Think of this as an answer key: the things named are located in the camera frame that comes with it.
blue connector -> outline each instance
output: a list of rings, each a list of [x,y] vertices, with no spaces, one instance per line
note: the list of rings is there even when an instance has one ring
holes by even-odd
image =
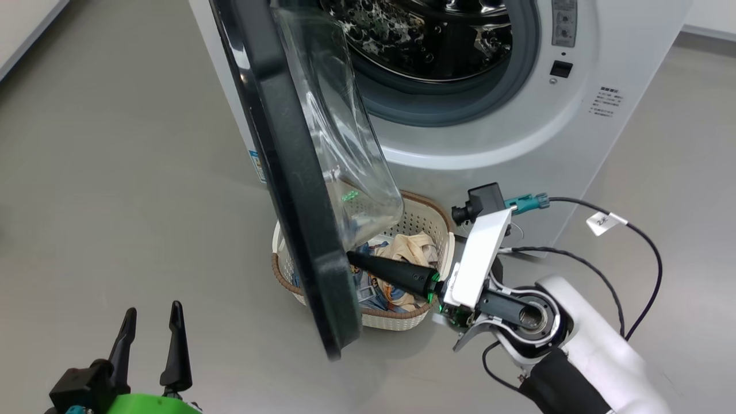
[[[550,199],[547,197],[547,193],[543,192],[542,194],[537,194],[536,197],[531,194],[527,194],[521,197],[509,198],[508,200],[504,200],[503,204],[506,205],[506,208],[516,206],[516,210],[514,210],[512,216],[517,216],[518,214],[526,213],[529,210],[549,207]]]
[[[66,410],[66,414],[85,414],[85,411],[84,407],[72,405],[68,410]]]

black cable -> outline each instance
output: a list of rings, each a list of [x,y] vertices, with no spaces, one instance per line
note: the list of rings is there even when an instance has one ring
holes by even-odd
[[[556,248],[533,248],[533,247],[524,247],[524,248],[512,248],[511,251],[513,252],[523,252],[523,251],[542,251],[547,253],[555,253],[555,254],[561,254],[563,256],[570,257],[572,259],[577,260],[578,262],[581,262],[582,264],[588,266],[593,272],[595,272],[596,275],[600,276],[603,282],[608,287],[608,290],[611,291],[611,295],[613,296],[613,301],[616,303],[616,308],[618,309],[618,321],[621,324],[621,327],[619,328],[619,332],[621,333],[622,337],[626,337],[624,329],[624,323],[623,323],[623,307],[621,306],[621,301],[618,299],[618,295],[616,294],[616,289],[613,288],[613,285],[608,280],[606,276],[595,266],[592,265],[589,261],[581,258],[580,256],[577,256],[574,253],[571,253],[567,250],[561,250]]]
[[[486,362],[486,356],[488,355],[488,352],[490,350],[492,350],[493,348],[495,348],[495,347],[497,347],[499,345],[500,345],[500,342],[494,342],[491,345],[488,345],[488,348],[486,348],[485,351],[483,351],[483,369],[486,370],[486,372],[488,373],[488,375],[491,376],[491,378],[493,378],[496,381],[498,381],[499,384],[503,385],[504,387],[506,387],[506,388],[508,388],[510,390],[516,391],[517,393],[521,394],[521,391],[519,391],[519,387],[515,387],[515,386],[509,384],[508,382],[503,381],[501,378],[497,377],[493,372],[491,372],[490,369],[488,369],[488,362]]]
[[[587,201],[578,200],[576,198],[550,197],[549,200],[550,202],[561,201],[563,203],[579,204],[581,206],[592,208],[593,210],[599,211],[603,214],[611,214],[610,211],[605,210],[601,207],[598,207],[593,203],[588,203]],[[639,315],[636,322],[634,322],[634,325],[631,325],[631,329],[629,329],[629,333],[626,334],[625,336],[626,340],[629,340],[631,336],[633,335],[634,331],[636,331],[639,325],[642,323],[642,320],[644,320],[646,315],[649,313],[649,309],[651,309],[652,305],[654,305],[654,301],[657,299],[657,295],[659,294],[659,287],[662,285],[662,257],[659,254],[659,249],[657,249],[657,247],[654,245],[654,242],[651,241],[649,236],[647,236],[637,226],[631,224],[630,222],[626,223],[626,227],[632,229],[636,234],[640,235],[647,242],[649,247],[654,252],[654,256],[657,258],[657,282],[655,283],[654,290],[652,291],[651,296],[649,297],[649,302],[647,302],[646,306],[644,306],[644,310]]]

beige cloth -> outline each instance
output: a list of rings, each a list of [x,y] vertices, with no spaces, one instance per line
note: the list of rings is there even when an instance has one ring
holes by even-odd
[[[376,249],[375,256],[400,261],[406,260],[409,263],[418,264],[419,266],[435,267],[437,265],[438,255],[437,247],[434,245],[432,238],[425,232],[422,232],[413,236],[398,234],[390,245]],[[375,280],[378,283],[378,287],[384,292],[386,298],[389,299],[392,305],[399,306],[408,312],[424,306],[424,301],[418,301],[409,293],[405,293],[400,298],[392,301],[392,285],[379,278]]]

open door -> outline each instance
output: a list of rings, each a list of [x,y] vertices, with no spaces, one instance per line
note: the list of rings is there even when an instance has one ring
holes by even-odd
[[[203,5],[191,3],[197,15]],[[403,213],[342,29],[313,7],[209,3],[305,297],[328,357],[339,359],[361,331],[345,252]]]

stainless steel drum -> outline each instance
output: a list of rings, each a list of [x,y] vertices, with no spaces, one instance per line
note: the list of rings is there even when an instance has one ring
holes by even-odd
[[[503,62],[512,28],[501,0],[320,0],[350,46],[387,71],[446,83]]]

